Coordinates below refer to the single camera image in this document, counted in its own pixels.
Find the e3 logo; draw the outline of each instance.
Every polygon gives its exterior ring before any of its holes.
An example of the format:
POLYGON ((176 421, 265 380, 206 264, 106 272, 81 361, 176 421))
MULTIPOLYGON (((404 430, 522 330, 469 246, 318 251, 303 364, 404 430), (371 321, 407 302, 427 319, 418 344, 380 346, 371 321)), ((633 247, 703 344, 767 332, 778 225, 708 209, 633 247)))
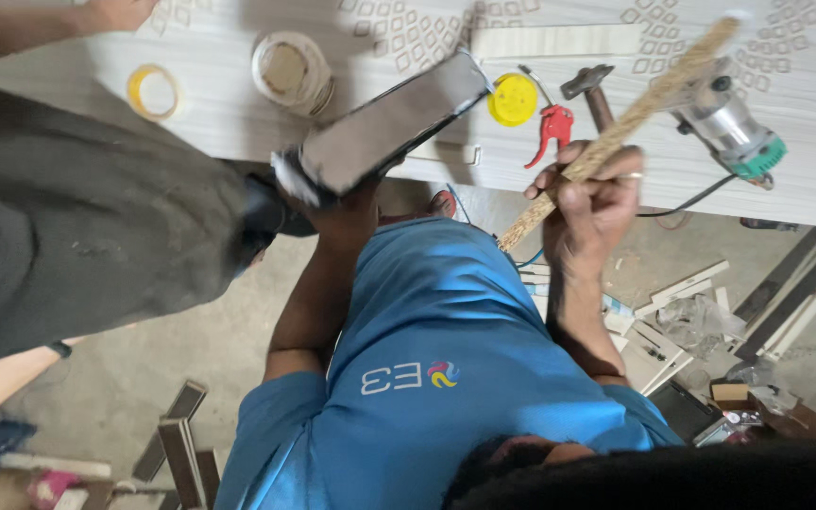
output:
POLYGON ((442 388, 446 385, 451 388, 458 384, 459 369, 448 361, 435 361, 427 370, 427 375, 430 376, 430 382, 437 388, 442 388))

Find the wood offcut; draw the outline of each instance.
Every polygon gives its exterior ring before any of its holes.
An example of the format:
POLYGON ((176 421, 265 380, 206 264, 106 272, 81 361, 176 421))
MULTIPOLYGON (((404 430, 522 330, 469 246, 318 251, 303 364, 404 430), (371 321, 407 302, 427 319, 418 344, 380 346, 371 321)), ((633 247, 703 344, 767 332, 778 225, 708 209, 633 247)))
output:
MULTIPOLYGON (((682 88, 686 81, 696 75, 702 67, 715 58, 716 52, 735 34, 739 27, 735 18, 722 18, 701 38, 678 64, 668 73, 656 79, 653 85, 638 98, 618 121, 604 133, 584 153, 570 164, 562 174, 572 180, 581 181, 593 175, 637 128, 663 104, 672 92, 682 88)), ((499 246, 503 251, 515 247, 526 235, 537 227, 555 209, 556 189, 541 193, 525 212, 500 237, 499 246)))

